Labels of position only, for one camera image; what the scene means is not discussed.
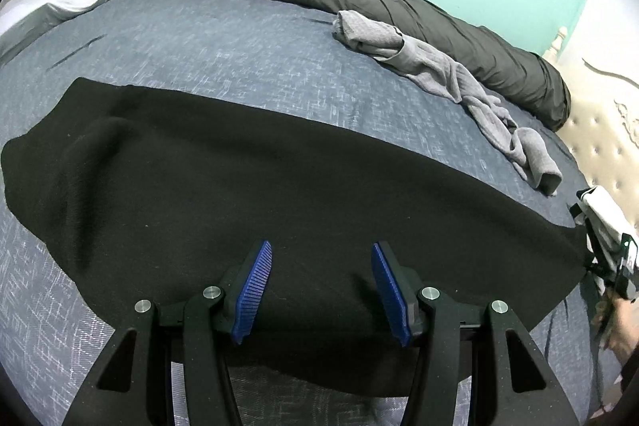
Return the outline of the person's right hand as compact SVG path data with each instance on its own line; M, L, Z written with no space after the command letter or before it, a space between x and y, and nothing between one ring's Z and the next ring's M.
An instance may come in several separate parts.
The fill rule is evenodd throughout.
M630 359L638 345L638 301L629 301L609 291L596 305L596 315L592 323L600 325L605 318L607 334L604 335L604 347L611 349L621 365Z

